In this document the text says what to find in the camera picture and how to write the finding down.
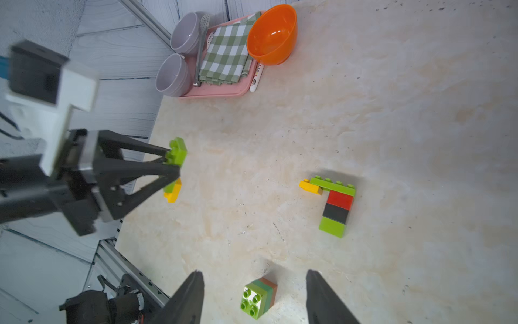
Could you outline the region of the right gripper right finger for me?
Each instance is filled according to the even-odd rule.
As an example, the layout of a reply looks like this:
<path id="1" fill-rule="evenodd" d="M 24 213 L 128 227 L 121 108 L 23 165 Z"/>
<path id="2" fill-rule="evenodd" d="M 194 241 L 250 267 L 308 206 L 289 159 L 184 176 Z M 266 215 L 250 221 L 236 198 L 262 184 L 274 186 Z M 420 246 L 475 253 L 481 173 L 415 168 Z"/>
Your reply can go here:
<path id="1" fill-rule="evenodd" d="M 308 270 L 306 287 L 309 323 L 360 323 L 318 271 Z"/>

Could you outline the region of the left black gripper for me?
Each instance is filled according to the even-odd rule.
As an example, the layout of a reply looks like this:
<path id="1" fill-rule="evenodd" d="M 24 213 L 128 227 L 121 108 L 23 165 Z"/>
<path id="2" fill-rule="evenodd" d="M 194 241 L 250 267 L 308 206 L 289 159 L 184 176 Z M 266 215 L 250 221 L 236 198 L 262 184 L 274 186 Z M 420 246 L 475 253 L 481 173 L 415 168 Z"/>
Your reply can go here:
<path id="1" fill-rule="evenodd" d="M 122 160 L 122 149 L 162 158 Z M 60 212 L 78 236 L 92 234 L 98 218 L 121 220 L 180 177 L 181 167 L 165 163 L 168 151 L 110 130 L 81 129 L 71 132 L 50 175 L 40 168 L 42 155 L 2 159 L 1 222 Z"/>

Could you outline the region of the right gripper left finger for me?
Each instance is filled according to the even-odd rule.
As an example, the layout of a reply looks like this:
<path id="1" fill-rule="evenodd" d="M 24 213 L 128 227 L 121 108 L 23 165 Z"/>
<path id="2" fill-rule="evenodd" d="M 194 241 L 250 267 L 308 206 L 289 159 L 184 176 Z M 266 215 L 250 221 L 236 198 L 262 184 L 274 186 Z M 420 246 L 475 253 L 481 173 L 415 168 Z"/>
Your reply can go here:
<path id="1" fill-rule="evenodd" d="M 205 296 L 201 271 L 193 271 L 175 294 L 160 309 L 151 313 L 145 323 L 200 323 Z"/>

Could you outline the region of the brown lego brick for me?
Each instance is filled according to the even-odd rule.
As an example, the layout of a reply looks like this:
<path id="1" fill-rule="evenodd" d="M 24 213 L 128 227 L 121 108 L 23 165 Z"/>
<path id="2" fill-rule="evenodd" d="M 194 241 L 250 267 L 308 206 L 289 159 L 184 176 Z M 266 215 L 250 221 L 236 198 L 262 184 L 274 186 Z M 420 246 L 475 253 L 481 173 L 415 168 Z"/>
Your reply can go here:
<path id="1" fill-rule="evenodd" d="M 268 307 L 271 308 L 274 303 L 275 303 L 275 299 L 276 299 L 276 295 L 277 295 L 277 284 L 274 283 L 274 282 L 271 282 L 270 280 L 268 280 L 267 278 L 263 277 L 263 278 L 260 278 L 260 281 L 267 285 L 268 286 L 268 296 L 269 296 L 269 305 Z"/>

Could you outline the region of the dark green lego brick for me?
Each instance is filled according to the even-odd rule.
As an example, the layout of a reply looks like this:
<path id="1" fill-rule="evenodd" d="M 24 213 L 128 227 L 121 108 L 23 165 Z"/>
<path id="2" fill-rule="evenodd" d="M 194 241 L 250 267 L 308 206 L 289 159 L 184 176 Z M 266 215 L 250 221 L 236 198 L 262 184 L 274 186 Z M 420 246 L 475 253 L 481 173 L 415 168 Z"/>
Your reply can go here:
<path id="1" fill-rule="evenodd" d="M 260 287 L 261 289 L 263 289 L 266 293 L 267 293 L 267 297 L 266 297 L 266 304 L 265 304 L 265 307 L 264 307 L 264 310 L 263 312 L 266 313 L 270 308 L 268 307 L 269 305 L 269 296 L 268 296 L 268 286 L 263 284 L 261 281 L 260 281 L 260 278 L 255 280 L 254 281 L 254 284 L 256 284 L 258 287 Z"/>

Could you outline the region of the small lime lego brick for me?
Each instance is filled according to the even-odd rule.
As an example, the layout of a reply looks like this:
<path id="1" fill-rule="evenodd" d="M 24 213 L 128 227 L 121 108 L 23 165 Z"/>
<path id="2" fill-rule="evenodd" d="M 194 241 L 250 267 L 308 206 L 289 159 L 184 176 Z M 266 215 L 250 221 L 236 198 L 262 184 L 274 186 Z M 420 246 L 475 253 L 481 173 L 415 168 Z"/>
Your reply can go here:
<path id="1" fill-rule="evenodd" d="M 169 143 L 170 150 L 166 153 L 165 164 L 182 167 L 188 154 L 188 149 L 183 138 L 176 137 Z"/>

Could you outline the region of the long lime lego plate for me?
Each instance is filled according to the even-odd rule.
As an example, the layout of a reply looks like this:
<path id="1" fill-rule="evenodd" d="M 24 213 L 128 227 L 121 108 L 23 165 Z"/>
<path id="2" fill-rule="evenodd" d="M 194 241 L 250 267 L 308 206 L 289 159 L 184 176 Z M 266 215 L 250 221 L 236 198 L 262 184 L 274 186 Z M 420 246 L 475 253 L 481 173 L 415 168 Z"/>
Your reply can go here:
<path id="1" fill-rule="evenodd" d="M 263 312 L 266 304 L 267 293 L 253 282 L 247 284 L 241 294 L 240 309 L 257 320 L 265 313 Z"/>

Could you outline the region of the small yellow lego brick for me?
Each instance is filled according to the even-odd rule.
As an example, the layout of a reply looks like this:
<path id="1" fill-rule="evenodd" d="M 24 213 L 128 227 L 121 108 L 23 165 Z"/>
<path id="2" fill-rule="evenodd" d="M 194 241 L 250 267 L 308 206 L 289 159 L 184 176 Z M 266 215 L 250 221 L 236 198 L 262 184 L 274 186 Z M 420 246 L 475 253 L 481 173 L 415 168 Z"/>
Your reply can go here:
<path id="1" fill-rule="evenodd" d="M 164 197 L 167 199 L 167 202 L 174 203 L 177 201 L 181 189 L 182 181 L 180 178 L 164 187 Z"/>

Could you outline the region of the lime square lego brick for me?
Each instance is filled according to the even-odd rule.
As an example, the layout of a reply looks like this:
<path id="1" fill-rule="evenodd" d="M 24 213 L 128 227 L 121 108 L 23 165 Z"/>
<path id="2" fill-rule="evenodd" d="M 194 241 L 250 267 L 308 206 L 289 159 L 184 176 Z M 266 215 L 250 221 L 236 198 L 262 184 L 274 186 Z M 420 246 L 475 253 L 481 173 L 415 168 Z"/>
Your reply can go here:
<path id="1" fill-rule="evenodd" d="M 344 236 L 346 225 L 341 222 L 332 220 L 323 216 L 319 224 L 319 230 L 326 232 L 332 236 L 342 238 Z"/>

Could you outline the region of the black lego brick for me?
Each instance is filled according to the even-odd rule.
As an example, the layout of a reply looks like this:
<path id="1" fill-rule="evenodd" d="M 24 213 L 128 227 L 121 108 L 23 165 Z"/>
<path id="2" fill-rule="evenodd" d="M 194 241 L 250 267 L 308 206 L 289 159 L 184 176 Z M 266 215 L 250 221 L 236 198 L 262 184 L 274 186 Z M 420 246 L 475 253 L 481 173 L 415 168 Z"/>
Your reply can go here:
<path id="1" fill-rule="evenodd" d="M 327 203 L 325 205 L 322 216 L 340 224 L 346 224 L 348 214 L 349 211 L 347 209 Z"/>

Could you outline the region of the long lime lego brick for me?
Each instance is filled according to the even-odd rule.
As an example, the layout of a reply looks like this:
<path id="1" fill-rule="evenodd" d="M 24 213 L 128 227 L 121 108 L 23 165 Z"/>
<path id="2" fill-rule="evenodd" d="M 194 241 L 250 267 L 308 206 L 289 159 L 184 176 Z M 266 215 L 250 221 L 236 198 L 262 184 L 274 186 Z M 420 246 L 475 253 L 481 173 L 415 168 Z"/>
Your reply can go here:
<path id="1" fill-rule="evenodd" d="M 345 194 L 355 197 L 356 188 L 352 184 L 343 184 L 340 181 L 333 182 L 330 178 L 322 178 L 319 175 L 310 179 L 310 183 L 316 185 L 326 191 L 335 191 L 337 193 Z"/>

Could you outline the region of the yellow square lego brick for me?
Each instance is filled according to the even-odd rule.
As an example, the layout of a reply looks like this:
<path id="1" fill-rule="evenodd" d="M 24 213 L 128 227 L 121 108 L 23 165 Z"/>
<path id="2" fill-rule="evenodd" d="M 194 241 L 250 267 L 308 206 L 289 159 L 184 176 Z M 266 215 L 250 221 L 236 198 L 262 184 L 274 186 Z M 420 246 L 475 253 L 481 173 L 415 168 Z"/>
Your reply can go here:
<path id="1" fill-rule="evenodd" d="M 323 189 L 315 184 L 312 184 L 308 179 L 304 179 L 299 183 L 299 187 L 309 193 L 321 195 Z"/>

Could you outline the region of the red lego brick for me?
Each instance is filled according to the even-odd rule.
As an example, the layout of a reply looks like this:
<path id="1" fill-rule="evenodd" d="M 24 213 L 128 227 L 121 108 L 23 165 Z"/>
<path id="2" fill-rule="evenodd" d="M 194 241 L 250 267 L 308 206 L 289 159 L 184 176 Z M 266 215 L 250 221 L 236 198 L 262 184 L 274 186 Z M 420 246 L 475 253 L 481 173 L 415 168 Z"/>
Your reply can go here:
<path id="1" fill-rule="evenodd" d="M 339 193 L 336 191 L 330 191 L 327 204 L 339 207 L 344 210 L 350 211 L 354 202 L 354 196 L 349 194 Z"/>

